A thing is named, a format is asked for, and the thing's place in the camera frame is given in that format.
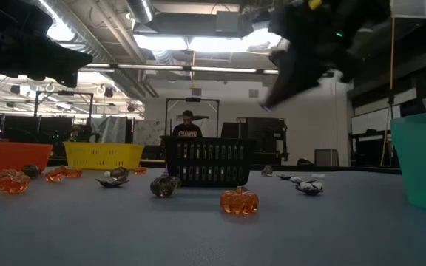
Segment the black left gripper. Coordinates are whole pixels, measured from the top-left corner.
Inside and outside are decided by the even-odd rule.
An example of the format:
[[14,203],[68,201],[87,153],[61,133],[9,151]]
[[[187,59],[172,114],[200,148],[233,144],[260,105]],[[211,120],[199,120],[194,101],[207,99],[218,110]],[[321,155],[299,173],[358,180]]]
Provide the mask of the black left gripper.
[[92,63],[90,54],[64,48],[47,37],[52,18],[25,0],[0,0],[0,74],[46,75],[45,60],[57,58],[55,80],[76,87],[78,71]]

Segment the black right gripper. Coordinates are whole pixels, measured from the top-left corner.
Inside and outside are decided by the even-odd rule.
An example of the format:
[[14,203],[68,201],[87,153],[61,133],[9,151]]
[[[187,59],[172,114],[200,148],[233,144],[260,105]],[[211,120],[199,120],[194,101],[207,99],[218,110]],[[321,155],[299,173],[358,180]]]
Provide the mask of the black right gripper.
[[261,102],[274,108],[318,85],[327,69],[342,72],[343,80],[357,74],[359,60],[348,52],[359,29],[361,0],[294,0],[274,11],[268,31],[289,42],[268,57],[277,79]]

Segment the black slotted plastic basket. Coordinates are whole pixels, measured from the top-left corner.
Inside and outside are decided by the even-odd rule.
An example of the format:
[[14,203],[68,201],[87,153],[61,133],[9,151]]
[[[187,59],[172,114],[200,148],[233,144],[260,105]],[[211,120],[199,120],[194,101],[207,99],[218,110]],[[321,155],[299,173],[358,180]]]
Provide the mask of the black slotted plastic basket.
[[245,185],[256,141],[213,137],[162,136],[169,175],[184,187],[232,188]]

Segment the black equipment cabinet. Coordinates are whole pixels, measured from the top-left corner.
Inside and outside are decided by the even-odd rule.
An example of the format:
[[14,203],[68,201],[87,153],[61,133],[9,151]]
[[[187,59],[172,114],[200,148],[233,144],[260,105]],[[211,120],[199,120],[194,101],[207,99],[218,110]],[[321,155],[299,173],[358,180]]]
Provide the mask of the black equipment cabinet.
[[253,164],[275,166],[288,161],[287,130],[281,118],[238,117],[223,123],[220,136],[255,140]]

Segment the long ceiling light strip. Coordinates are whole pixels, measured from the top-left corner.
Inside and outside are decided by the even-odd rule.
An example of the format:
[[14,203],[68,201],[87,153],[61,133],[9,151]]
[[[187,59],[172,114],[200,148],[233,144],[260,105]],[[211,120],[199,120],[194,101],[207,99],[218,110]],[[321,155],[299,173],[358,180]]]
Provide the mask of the long ceiling light strip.
[[136,69],[136,70],[154,70],[154,71],[174,71],[174,72],[221,72],[221,73],[239,73],[252,75],[278,75],[277,69],[251,69],[234,68],[218,66],[188,66],[188,65],[160,65],[160,64],[104,64],[91,63],[84,66],[90,69]]

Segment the grey hanging cloth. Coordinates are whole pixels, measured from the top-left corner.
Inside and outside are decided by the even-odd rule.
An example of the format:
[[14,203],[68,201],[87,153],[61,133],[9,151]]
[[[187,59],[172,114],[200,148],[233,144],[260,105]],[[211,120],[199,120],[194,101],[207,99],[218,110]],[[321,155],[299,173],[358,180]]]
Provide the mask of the grey hanging cloth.
[[90,122],[92,132],[100,137],[98,143],[125,143],[126,117],[93,118]]

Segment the grey ceiling air unit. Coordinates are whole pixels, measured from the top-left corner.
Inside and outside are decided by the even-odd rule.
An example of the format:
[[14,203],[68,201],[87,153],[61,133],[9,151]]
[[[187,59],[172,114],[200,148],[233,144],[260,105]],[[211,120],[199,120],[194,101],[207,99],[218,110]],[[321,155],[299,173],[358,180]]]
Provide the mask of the grey ceiling air unit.
[[247,35],[253,31],[252,23],[238,12],[217,11],[216,32],[226,35]]

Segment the yellow slotted plastic basket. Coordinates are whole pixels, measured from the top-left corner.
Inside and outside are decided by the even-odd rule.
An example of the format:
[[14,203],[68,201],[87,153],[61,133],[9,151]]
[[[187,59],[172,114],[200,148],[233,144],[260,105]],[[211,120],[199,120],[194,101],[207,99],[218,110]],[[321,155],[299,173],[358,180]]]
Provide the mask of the yellow slotted plastic basket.
[[125,143],[64,143],[67,163],[71,168],[113,170],[139,166],[144,146]]

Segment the orange round plastic bowl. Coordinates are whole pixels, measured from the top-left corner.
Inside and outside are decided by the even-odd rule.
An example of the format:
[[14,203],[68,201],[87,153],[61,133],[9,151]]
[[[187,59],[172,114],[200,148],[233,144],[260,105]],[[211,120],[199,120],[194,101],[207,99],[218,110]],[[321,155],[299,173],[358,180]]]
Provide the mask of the orange round plastic bowl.
[[52,150],[47,144],[0,142],[0,171],[21,170],[25,165],[36,165],[43,171]]

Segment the person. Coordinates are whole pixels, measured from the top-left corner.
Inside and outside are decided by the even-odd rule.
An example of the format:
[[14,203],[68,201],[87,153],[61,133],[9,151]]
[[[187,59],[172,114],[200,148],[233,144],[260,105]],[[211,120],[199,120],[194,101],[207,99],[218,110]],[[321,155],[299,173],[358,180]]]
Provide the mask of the person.
[[174,127],[172,136],[175,137],[202,137],[202,131],[199,126],[193,124],[193,113],[186,110],[182,114],[183,122]]

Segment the white hanging sign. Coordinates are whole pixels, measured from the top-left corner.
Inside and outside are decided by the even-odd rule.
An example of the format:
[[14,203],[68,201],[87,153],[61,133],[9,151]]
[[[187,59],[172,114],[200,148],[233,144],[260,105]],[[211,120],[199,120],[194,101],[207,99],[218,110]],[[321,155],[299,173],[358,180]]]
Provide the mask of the white hanging sign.
[[426,19],[426,0],[390,0],[394,18]]

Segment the teal plastic bin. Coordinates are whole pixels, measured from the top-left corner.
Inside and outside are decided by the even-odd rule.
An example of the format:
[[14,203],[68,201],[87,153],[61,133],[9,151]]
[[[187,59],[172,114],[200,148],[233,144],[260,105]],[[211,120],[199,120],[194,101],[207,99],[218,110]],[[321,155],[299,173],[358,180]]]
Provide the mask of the teal plastic bin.
[[426,209],[426,113],[391,121],[408,202]]

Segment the black metal frame stand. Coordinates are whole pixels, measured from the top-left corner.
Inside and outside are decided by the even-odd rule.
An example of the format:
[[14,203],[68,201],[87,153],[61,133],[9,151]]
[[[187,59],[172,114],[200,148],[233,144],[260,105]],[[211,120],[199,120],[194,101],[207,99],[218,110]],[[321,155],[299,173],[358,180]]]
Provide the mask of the black metal frame stand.
[[[34,111],[33,111],[33,117],[38,116],[38,106],[41,104],[42,100],[39,100],[39,96],[42,94],[45,94],[46,96],[51,96],[54,92],[48,92],[48,91],[36,91],[35,92],[35,105],[34,105]],[[87,95],[89,96],[89,113],[87,117],[87,125],[91,124],[92,121],[92,110],[93,110],[93,104],[94,104],[94,94],[91,92],[74,92],[74,91],[67,91],[67,90],[61,90],[56,92],[59,96],[75,96],[75,95]]]
[[[176,103],[173,105],[169,105],[169,102],[173,100]],[[217,104],[217,107],[213,108],[214,111],[216,111],[217,114],[217,118],[216,118],[216,138],[220,137],[219,134],[219,122],[220,122],[220,100],[218,99],[205,99],[205,98],[197,98],[197,97],[189,97],[189,98],[166,98],[166,105],[165,105],[165,120],[164,120],[164,135],[167,135],[167,133],[171,133],[172,129],[169,129],[169,131],[167,130],[167,126],[168,126],[168,113],[169,110],[174,107],[178,101],[184,101],[184,102],[190,102],[190,103],[200,103],[202,101],[207,102],[208,105],[211,105],[210,102],[214,102]]]

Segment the silver ventilation duct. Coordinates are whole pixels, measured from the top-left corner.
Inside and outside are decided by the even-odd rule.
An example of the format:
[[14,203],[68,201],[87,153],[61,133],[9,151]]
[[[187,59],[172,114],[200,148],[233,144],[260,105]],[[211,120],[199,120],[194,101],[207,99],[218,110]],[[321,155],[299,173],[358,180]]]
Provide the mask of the silver ventilation duct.
[[150,0],[126,0],[128,9],[139,24],[149,23],[155,16],[155,9]]

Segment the white wall panel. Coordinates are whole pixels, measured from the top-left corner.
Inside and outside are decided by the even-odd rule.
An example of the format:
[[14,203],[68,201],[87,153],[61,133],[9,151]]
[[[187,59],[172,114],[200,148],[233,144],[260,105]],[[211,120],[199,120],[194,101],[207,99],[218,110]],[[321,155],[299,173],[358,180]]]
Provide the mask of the white wall panel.
[[400,105],[392,107],[365,107],[361,106],[355,108],[354,116],[351,118],[351,133],[361,134],[366,133],[368,129],[383,131],[390,128],[390,120],[401,117]]

